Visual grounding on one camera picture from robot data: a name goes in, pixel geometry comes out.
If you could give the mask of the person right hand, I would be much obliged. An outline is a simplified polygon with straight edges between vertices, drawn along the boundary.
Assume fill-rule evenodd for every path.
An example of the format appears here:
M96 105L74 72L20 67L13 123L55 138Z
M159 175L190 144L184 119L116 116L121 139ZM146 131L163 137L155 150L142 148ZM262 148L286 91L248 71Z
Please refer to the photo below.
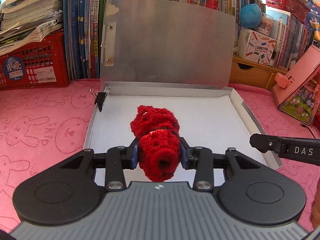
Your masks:
M311 224L313 229L317 229L320 225L320 189L317 186L312 210L311 210Z

